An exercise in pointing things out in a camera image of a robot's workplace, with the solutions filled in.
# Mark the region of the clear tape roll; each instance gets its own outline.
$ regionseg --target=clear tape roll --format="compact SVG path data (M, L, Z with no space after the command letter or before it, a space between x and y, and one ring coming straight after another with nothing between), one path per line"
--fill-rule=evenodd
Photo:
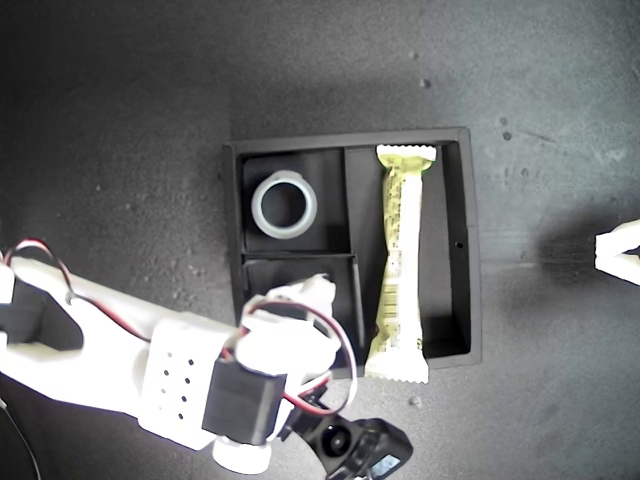
M305 209L302 217L300 217L300 220L296 223L287 227L278 227L270 223L264 216L264 211L262 209L262 201L264 200L266 193L271 188L281 183L287 183L296 187L300 190L305 200ZM262 230L265 235L277 238L278 240L288 240L302 235L309 229L309 227L311 227L317 213L318 200L313 188L311 188L311 185L302 178L302 175L291 170L279 170L269 176L260 185L258 185L258 188L256 188L256 191L253 193L253 198L251 200L251 214L253 215L253 219L258 228Z

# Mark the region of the dark gray floor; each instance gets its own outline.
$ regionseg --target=dark gray floor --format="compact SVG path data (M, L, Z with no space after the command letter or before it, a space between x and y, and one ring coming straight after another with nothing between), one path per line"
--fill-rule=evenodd
M43 236L227 321L224 141L469 127L483 363L365 380L351 416L406 429L398 478L640 478L640 290L592 268L594 234L640 217L638 0L5 0L0 82L0 246ZM0 395L45 479L233 477L124 415ZM1 468L29 478L12 435ZM262 478L322 473L292 440Z

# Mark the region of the yellow wrapper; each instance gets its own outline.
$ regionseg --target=yellow wrapper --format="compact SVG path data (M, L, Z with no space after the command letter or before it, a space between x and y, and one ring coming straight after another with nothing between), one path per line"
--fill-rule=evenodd
M418 249L422 173L436 159L428 146L378 145L387 168L382 194L387 264L365 376L410 382L429 381L422 356L422 325L418 306Z

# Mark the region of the white plastic part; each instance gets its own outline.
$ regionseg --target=white plastic part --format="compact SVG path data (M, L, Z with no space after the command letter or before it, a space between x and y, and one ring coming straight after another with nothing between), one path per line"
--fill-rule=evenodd
M217 437L213 442L213 459L232 472L258 475L269 468L271 445L245 445L227 437Z
M194 450L211 443L215 435L202 429L211 375L235 331L193 314L158 324L142 387L142 428Z
M13 271L4 264L0 264L0 305L8 305L13 301L13 290L16 277Z
M305 201L305 208L302 217L296 223L288 227L278 227L269 223L265 218L264 211L262 209L262 201L264 200L265 194L271 188L281 183L287 183L296 187L304 196ZM316 218L317 212L318 200L313 188L311 188L311 185L302 178L302 175L291 170L280 170L268 177L258 185L258 188L256 188L256 191L253 193L253 198L251 199L251 214L253 215L253 219L258 228L266 235L279 240L299 237L309 230L309 227L313 224L313 221Z
M596 236L596 268L640 285L640 258L625 252L640 246L640 220L623 223L610 233Z
M22 281L48 292L78 324L82 349L67 352L40 343L9 345L0 370L54 400L127 413L138 418L149 344L126 332L87 302L68 304L60 272L35 260L14 258ZM191 319L179 313L73 276L74 289L108 305L136 331L151 338L163 319ZM206 320L221 329L229 326Z
M39 343L8 345L4 358L0 357L2 373L55 400L127 413L138 418L143 428L192 449L200 449L215 438L201 428L204 402L215 359L235 328L71 277L77 293L108 306L137 332L151 338L149 344L86 301L75 298L68 303L67 286L56 268L15 258L12 269L22 281L51 295L78 324L84 344L80 350L67 352ZM334 296L335 285L321 275L280 289L277 294L277 298L301 301L329 315ZM253 298L246 308L264 298ZM333 364L339 342L324 336L311 322L263 311L252 315L246 312L242 323L250 326L251 333L243 339L247 348L241 346L242 341L238 345L239 356L255 371L286 372L288 393L297 394L304 382ZM6 342L6 334L0 334L2 339ZM274 348L279 350L278 358L269 359ZM282 400L268 442L276 438L292 409ZM236 472L262 473L270 456L268 443L260 447L240 445L224 437L214 442L213 457Z

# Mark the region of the robotic arm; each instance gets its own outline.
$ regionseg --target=robotic arm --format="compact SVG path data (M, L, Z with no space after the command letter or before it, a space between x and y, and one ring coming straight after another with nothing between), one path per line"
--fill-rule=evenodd
M58 268L14 258L47 252ZM58 401L126 413L156 435L200 450L223 467L264 472L271 443L299 434L328 479L384 479L409 459L406 435L383 420L339 415L357 388L349 340L332 318L335 285L323 275L255 296L235 328L71 276L42 242L26 240L0 264L0 372ZM39 341L57 309L82 346ZM321 332L316 325L323 328ZM337 409L320 397L342 348L351 374Z

